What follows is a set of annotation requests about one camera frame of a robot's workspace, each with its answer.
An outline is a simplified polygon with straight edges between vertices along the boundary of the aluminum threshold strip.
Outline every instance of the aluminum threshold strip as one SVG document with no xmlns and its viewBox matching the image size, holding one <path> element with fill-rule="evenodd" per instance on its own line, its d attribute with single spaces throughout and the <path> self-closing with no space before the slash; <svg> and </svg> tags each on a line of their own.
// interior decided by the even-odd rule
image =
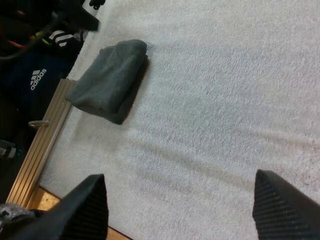
<svg viewBox="0 0 320 240">
<path fill-rule="evenodd" d="M 7 203 L 27 207 L 69 115 L 71 104 L 65 100 L 65 96 L 75 84 L 76 81 L 69 79 L 60 81 L 43 117 L 44 121 L 49 121 L 49 125 L 39 127 L 11 188 Z"/>
</svg>

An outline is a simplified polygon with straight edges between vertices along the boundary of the adidas text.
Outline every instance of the adidas text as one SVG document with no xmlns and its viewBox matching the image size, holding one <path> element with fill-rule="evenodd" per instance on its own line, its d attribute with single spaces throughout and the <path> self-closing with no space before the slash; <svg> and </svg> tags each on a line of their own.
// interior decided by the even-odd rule
<svg viewBox="0 0 320 240">
<path fill-rule="evenodd" d="M 41 71 L 40 70 L 33 71 L 31 82 L 30 82 L 32 91 L 36 89 L 36 86 L 38 85 L 41 78 L 45 75 L 46 71 L 47 71 L 46 69 L 42 69 Z"/>
</svg>

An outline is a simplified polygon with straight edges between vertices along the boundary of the textured rubber surface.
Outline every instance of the textured rubber surface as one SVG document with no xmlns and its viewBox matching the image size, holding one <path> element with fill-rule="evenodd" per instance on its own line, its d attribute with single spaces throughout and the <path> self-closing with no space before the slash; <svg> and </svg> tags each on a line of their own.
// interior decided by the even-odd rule
<svg viewBox="0 0 320 240">
<path fill-rule="evenodd" d="M 103 175 L 90 175 L 57 206 L 12 240 L 105 240 L 107 191 Z"/>
<path fill-rule="evenodd" d="M 253 218 L 262 239 L 320 239 L 320 207 L 272 171 L 258 170 Z"/>
</svg>

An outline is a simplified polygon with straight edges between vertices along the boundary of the gray folded towel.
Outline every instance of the gray folded towel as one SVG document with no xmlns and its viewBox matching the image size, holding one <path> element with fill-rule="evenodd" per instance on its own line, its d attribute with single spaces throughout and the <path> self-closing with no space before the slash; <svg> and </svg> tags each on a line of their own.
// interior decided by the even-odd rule
<svg viewBox="0 0 320 240">
<path fill-rule="evenodd" d="M 76 108 L 122 124 L 139 89 L 148 64 L 147 44 L 119 42 L 100 50 L 66 99 Z"/>
</svg>

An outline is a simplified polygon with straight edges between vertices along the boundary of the wooden floor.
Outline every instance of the wooden floor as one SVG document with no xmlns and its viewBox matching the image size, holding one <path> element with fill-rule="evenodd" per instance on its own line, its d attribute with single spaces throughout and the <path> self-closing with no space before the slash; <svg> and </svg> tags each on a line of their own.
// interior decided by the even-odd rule
<svg viewBox="0 0 320 240">
<path fill-rule="evenodd" d="M 34 191 L 31 204 L 28 206 L 28 208 L 48 211 L 59 202 L 60 202 L 59 198 L 48 193 L 44 189 L 38 187 Z M 130 240 L 130 239 L 109 227 L 108 237 L 106 238 L 106 240 Z"/>
</svg>

